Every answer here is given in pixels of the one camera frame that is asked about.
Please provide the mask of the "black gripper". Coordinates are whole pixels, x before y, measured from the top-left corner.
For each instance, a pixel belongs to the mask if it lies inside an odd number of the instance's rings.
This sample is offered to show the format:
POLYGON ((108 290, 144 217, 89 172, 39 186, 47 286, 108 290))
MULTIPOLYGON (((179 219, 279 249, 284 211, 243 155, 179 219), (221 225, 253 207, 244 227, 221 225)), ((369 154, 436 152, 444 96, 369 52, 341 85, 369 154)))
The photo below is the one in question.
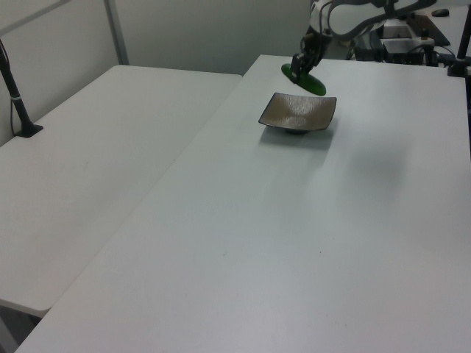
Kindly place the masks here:
POLYGON ((306 33, 301 40, 301 53, 292 57, 290 79, 301 79, 309 74, 318 66, 329 45, 330 36, 318 32, 306 33))

